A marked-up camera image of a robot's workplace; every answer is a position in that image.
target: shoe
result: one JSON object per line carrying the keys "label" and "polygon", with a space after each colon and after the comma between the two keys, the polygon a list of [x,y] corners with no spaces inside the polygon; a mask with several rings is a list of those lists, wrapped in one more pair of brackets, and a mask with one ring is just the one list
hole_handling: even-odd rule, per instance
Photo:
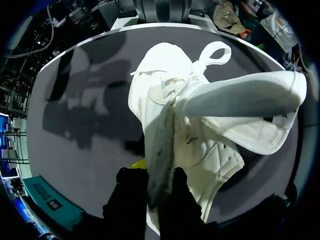
{"label": "shoe", "polygon": [[[210,58],[219,49],[224,49],[224,55],[219,59]],[[146,53],[131,74],[134,77],[128,106],[141,121],[144,132],[150,209],[157,206],[163,191],[170,190],[173,167],[179,165],[174,163],[174,105],[177,98],[189,87],[198,88],[207,82],[203,72],[208,65],[225,64],[230,57],[230,47],[220,41],[208,44],[194,63],[178,46],[160,43]],[[191,165],[201,160],[203,158],[196,159]]]}

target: hand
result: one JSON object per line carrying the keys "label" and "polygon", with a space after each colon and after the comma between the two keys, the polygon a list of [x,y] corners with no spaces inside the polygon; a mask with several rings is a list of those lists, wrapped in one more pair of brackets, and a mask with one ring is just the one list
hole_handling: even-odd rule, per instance
{"label": "hand", "polygon": [[308,74],[304,71],[304,69],[303,69],[302,67],[297,66],[297,67],[296,67],[296,70],[297,70],[297,72],[302,73],[302,74],[308,76]]}

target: cable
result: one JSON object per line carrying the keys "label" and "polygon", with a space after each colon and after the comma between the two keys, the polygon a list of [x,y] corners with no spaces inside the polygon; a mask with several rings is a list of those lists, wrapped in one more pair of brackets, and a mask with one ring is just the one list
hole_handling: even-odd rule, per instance
{"label": "cable", "polygon": [[302,66],[304,67],[304,69],[308,72],[308,73],[312,73],[305,65],[305,62],[304,62],[304,59],[302,57],[302,50],[301,50],[301,47],[300,47],[300,44],[298,44],[298,48],[299,48],[299,55],[300,55],[300,59],[301,59],[301,63],[302,63]]}
{"label": "cable", "polygon": [[118,2],[117,2],[117,0],[114,0],[114,2],[115,2],[115,5],[116,5],[117,8],[118,8],[118,12],[119,12],[119,10],[121,10],[122,13],[124,13],[125,11],[120,7],[120,0],[118,0]]}
{"label": "cable", "polygon": [[206,8],[203,8],[203,9],[194,9],[194,10],[190,10],[190,12],[197,12],[197,11],[203,11],[203,10],[207,10],[207,9],[211,9],[211,8],[213,8],[214,7],[214,5],[212,5],[212,6],[209,6],[209,7],[206,7]]}
{"label": "cable", "polygon": [[33,50],[33,51],[30,51],[30,52],[26,52],[26,53],[22,53],[22,54],[18,54],[18,55],[4,55],[5,58],[17,59],[17,58],[29,56],[31,54],[39,53],[39,52],[41,52],[41,51],[43,51],[43,50],[45,50],[45,49],[47,49],[49,47],[49,45],[52,43],[52,40],[54,39],[54,23],[53,23],[53,20],[52,20],[50,11],[49,11],[49,5],[46,6],[46,10],[48,12],[49,20],[51,22],[51,39],[50,39],[49,43],[47,45],[45,45],[43,48],[40,48],[40,49],[37,49],[37,50]]}

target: white sneaker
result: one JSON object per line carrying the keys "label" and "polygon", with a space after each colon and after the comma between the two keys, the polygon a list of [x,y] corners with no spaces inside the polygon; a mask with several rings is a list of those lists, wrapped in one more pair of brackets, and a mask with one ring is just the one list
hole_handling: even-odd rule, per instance
{"label": "white sneaker", "polygon": [[[219,49],[224,49],[224,55],[219,59],[210,58]],[[176,99],[191,86],[198,88],[207,82],[203,75],[207,65],[225,64],[230,57],[230,47],[220,41],[208,44],[195,63],[181,48],[160,43],[146,53],[132,73],[128,105],[141,121],[144,132],[150,208],[157,206],[163,189],[170,188],[169,175],[177,165],[174,164]],[[190,165],[201,160],[203,158],[195,159]]]}
{"label": "white sneaker", "polygon": [[[225,49],[224,56],[220,59],[210,59],[214,49],[220,48]],[[198,101],[199,98],[195,96],[203,89],[219,89],[221,86],[228,85],[230,80],[209,83],[203,72],[207,65],[226,63],[230,59],[231,50],[222,42],[213,42],[203,50],[201,56],[199,61],[192,63],[188,56],[175,45],[160,43],[151,48],[137,71],[132,73],[134,77],[129,91],[128,105],[141,121],[145,134],[149,206],[154,208],[163,188],[170,187],[172,168],[183,167],[188,176],[189,189],[197,203],[201,205],[202,220],[206,222],[212,200],[219,187],[244,165],[235,144],[227,139],[228,137],[236,139],[235,134],[232,132],[226,136],[227,138],[224,137],[228,132],[225,130],[226,126],[230,126],[229,123],[232,121],[239,124],[242,119],[248,125],[250,122],[247,116],[259,116],[254,119],[261,121],[260,116],[263,116],[266,110],[269,111],[268,113],[274,113],[281,112],[283,109],[287,111],[288,108],[286,104],[277,106],[276,109],[270,108],[270,104],[260,104],[260,107],[253,104],[255,107],[243,107],[239,113],[238,108],[234,107],[235,97],[230,97],[229,101],[224,101],[224,106],[230,105],[232,110],[227,114],[231,116],[240,114],[246,117],[212,117],[216,116],[215,113],[218,116],[225,116],[226,111],[223,112],[219,104],[206,106],[205,102]],[[237,81],[234,83],[247,84],[243,79]],[[264,86],[274,84],[277,83],[271,81]],[[227,90],[229,93],[235,93],[234,88],[233,91],[232,88]],[[194,107],[190,107],[192,104],[197,106],[193,113]],[[203,117],[203,113],[208,109],[214,110],[213,114]],[[194,116],[186,117],[184,116],[186,112]],[[259,129],[260,124],[260,122],[257,123],[255,127]],[[266,136],[272,136],[273,131],[272,127],[267,126]],[[247,134],[243,131],[237,133],[244,136]],[[263,141],[266,136],[261,136],[260,141]],[[156,211],[148,211],[148,225],[159,233],[157,219]]]}

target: fabric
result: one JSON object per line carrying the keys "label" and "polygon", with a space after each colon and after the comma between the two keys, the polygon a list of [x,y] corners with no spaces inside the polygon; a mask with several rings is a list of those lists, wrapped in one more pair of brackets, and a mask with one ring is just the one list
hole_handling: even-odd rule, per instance
{"label": "fabric", "polygon": [[241,34],[246,28],[241,24],[239,18],[235,15],[232,3],[221,1],[222,4],[215,6],[213,13],[213,22],[221,30],[231,34]]}
{"label": "fabric", "polygon": [[289,23],[282,17],[278,11],[265,19],[260,24],[276,40],[285,53],[298,44],[298,38]]}

